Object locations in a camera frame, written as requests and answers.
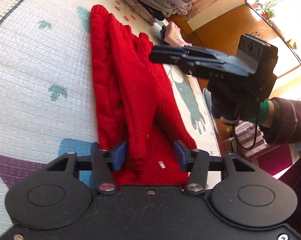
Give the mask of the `black gloved right hand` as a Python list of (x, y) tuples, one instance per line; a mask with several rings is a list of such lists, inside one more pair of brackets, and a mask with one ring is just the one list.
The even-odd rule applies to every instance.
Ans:
[(266, 127), (272, 125), (274, 104), (270, 100), (259, 102), (243, 88), (212, 80), (207, 88), (211, 93), (214, 118), (222, 118), (225, 124), (236, 124), (241, 120)]

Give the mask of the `right forearm maroon sleeve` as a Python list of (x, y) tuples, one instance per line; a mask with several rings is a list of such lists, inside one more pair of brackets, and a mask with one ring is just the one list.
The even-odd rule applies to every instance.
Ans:
[(270, 128), (260, 126), (268, 145), (301, 142), (301, 101), (272, 98), (275, 114)]

